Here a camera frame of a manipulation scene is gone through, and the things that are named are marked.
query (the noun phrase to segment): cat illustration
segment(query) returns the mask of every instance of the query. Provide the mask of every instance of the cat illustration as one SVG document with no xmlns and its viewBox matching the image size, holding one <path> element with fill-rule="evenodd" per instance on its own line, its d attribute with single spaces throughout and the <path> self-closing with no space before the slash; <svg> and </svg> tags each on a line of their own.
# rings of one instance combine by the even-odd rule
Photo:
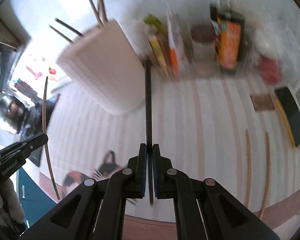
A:
<svg viewBox="0 0 300 240">
<path fill-rule="evenodd" d="M 79 171 L 70 171 L 63 180 L 61 198 L 66 197 L 66 195 L 68 195 L 73 189 L 75 189 L 86 179 L 93 178 L 96 181 L 108 179 L 112 174 L 116 173 L 119 170 L 122 170 L 123 168 L 124 167 L 119 166 L 115 162 L 114 151 L 109 150 L 103 157 L 102 164 L 97 169 L 95 169 L 95 172 L 92 173 L 91 177 Z"/>
</svg>

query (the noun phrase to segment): kitchen counter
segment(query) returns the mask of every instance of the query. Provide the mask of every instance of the kitchen counter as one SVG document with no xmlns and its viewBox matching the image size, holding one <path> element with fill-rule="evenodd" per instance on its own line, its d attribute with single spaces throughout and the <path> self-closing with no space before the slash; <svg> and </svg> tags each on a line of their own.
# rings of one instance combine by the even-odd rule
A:
<svg viewBox="0 0 300 240">
<path fill-rule="evenodd" d="M 295 231 L 300 225 L 300 150 L 293 149 L 282 116 L 275 111 L 255 112 L 250 94 L 273 91 L 261 78 L 162 81 L 152 76 L 153 143 L 173 167 L 189 177 L 215 178 L 241 203 L 247 187 L 247 143 L 250 134 L 252 181 L 249 209 L 258 215 L 266 183 L 265 133 L 269 133 L 271 180 L 263 221 L 272 229 L 283 223 Z M 58 190 L 69 193 L 83 174 L 93 177 L 105 162 L 115 164 L 109 174 L 123 168 L 146 142 L 145 105 L 123 117 L 101 109 L 77 84 L 59 91 L 60 100 L 48 127 L 49 152 Z M 45 155 L 40 168 L 28 161 L 31 178 L 56 201 Z M 172 200 L 154 200 L 148 193 L 126 214 L 174 222 Z"/>
</svg>

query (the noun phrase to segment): sauce bottle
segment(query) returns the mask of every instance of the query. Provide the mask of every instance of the sauce bottle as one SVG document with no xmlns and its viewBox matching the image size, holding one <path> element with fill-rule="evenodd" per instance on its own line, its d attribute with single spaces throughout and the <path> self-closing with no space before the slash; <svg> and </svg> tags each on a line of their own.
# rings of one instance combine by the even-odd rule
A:
<svg viewBox="0 0 300 240">
<path fill-rule="evenodd" d="M 221 71 L 235 74 L 238 62 L 244 56 L 244 14 L 238 12 L 237 0 L 226 0 L 226 4 L 218 10 L 218 25 L 220 28 L 220 41 L 218 58 Z"/>
</svg>

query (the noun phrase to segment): gloved hand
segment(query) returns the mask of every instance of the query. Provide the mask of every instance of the gloved hand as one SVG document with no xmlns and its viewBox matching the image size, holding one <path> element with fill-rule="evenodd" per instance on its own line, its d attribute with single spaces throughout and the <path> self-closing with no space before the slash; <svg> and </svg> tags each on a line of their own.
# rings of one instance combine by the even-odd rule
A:
<svg viewBox="0 0 300 240">
<path fill-rule="evenodd" d="M 8 179 L 0 187 L 0 227 L 9 239 L 17 239 L 24 232 L 24 216 L 13 182 Z"/>
</svg>

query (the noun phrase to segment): cat ear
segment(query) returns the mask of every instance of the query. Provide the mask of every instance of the cat ear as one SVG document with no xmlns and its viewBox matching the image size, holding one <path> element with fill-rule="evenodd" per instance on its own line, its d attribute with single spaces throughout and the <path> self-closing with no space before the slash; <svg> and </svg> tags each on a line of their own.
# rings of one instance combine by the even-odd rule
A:
<svg viewBox="0 0 300 240">
<path fill-rule="evenodd" d="M 103 163 L 115 163 L 115 153 L 113 150 L 109 150 L 103 157 Z"/>
</svg>

